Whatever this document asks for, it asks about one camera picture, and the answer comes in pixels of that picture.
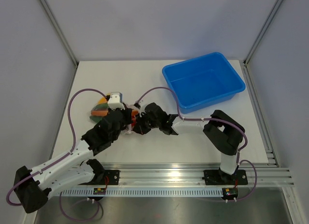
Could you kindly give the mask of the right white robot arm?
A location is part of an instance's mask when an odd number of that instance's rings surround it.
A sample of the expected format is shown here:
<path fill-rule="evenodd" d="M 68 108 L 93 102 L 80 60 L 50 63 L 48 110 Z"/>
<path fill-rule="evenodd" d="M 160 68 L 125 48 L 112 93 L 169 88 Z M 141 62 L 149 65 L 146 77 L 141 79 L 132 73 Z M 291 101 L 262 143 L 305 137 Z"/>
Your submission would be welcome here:
<path fill-rule="evenodd" d="M 155 103 L 148 104 L 142 112 L 135 116 L 132 130 L 145 135 L 157 128 L 166 135 L 203 133 L 221 153 L 221 163 L 218 170 L 204 171 L 206 185 L 232 185 L 240 183 L 244 171 L 237 172 L 239 155 L 242 148 L 239 145 L 248 138 L 245 129 L 222 110 L 215 110 L 209 118 L 184 118 L 180 114 L 167 114 Z"/>

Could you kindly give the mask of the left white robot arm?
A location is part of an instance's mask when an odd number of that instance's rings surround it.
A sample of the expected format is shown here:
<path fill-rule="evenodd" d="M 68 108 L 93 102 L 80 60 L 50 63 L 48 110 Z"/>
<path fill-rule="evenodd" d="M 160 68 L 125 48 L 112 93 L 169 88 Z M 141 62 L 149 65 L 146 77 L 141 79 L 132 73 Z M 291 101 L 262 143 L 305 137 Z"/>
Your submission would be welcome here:
<path fill-rule="evenodd" d="M 105 169 L 94 159 L 114 143 L 133 123 L 132 109 L 109 110 L 92 129 L 74 141 L 71 149 L 31 169 L 20 167 L 15 173 L 13 192 L 26 213 L 43 207 L 57 193 L 72 186 L 104 180 Z"/>

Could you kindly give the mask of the clear zip top bag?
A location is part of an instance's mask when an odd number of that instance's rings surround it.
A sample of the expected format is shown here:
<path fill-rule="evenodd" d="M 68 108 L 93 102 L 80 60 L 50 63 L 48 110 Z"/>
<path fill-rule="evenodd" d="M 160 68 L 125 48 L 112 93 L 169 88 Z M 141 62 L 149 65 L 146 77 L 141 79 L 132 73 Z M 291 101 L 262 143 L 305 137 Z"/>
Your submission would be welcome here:
<path fill-rule="evenodd" d="M 123 95 L 120 92 L 111 92 L 103 97 L 90 112 L 90 120 L 94 123 L 107 118 L 123 122 L 122 132 L 125 134 L 133 133 L 136 124 L 136 116 L 139 115 L 139 107 L 127 105 L 123 102 Z"/>

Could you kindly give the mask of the orange papaya slice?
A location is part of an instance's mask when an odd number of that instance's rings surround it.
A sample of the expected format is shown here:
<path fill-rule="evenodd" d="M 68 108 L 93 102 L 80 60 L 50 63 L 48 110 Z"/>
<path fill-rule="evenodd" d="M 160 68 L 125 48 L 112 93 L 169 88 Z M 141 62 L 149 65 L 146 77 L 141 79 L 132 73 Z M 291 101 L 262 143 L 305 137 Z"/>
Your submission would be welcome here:
<path fill-rule="evenodd" d="M 92 116 L 106 116 L 108 114 L 108 110 L 92 110 Z"/>

